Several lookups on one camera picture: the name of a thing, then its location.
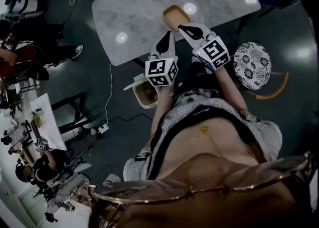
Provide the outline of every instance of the bracelet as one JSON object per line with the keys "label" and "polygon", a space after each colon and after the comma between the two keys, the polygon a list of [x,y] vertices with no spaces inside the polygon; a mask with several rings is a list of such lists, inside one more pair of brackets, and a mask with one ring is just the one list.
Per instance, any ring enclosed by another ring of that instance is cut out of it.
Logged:
{"label": "bracelet", "polygon": [[162,97],[172,97],[173,95],[174,95],[174,93],[171,94],[171,95],[161,95],[161,94],[159,94],[159,96],[162,96]]}

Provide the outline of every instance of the tan rectangular tray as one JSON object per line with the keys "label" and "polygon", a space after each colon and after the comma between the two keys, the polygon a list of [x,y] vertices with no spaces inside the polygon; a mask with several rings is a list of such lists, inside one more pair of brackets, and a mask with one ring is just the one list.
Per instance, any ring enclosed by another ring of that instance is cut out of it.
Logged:
{"label": "tan rectangular tray", "polygon": [[172,5],[163,11],[164,20],[174,30],[178,31],[178,26],[183,23],[190,23],[190,18],[184,10],[177,5]]}

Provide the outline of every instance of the flower pattern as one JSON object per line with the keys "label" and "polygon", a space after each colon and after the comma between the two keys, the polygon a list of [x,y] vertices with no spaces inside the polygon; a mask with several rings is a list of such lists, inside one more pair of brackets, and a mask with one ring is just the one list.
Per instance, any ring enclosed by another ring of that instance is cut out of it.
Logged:
{"label": "flower pattern", "polygon": [[234,71],[241,84],[251,90],[260,89],[270,77],[271,60],[258,43],[241,45],[234,55]]}

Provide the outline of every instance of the table top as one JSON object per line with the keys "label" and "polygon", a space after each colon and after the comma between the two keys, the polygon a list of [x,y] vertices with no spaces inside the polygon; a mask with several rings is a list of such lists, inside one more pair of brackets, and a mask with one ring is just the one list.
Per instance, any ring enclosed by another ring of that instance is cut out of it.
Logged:
{"label": "table top", "polygon": [[38,129],[40,135],[48,141],[49,148],[67,150],[61,137],[59,127],[56,123],[48,94],[44,94],[30,102],[31,110],[42,109],[40,115],[41,127]]}
{"label": "table top", "polygon": [[[177,5],[192,22],[212,28],[260,9],[258,0],[95,0],[95,27],[112,64],[117,66],[149,53],[151,45],[171,28],[162,13]],[[175,39],[182,35],[175,32]]]}

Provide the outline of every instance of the white marker cube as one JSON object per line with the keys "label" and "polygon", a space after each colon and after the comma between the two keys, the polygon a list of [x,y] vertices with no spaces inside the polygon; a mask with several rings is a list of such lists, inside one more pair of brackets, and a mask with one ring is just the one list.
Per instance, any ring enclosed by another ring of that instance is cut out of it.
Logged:
{"label": "white marker cube", "polygon": [[178,73],[177,57],[147,61],[145,76],[154,87],[170,86]]}
{"label": "white marker cube", "polygon": [[198,49],[195,55],[201,57],[214,71],[230,61],[228,49],[219,36]]}

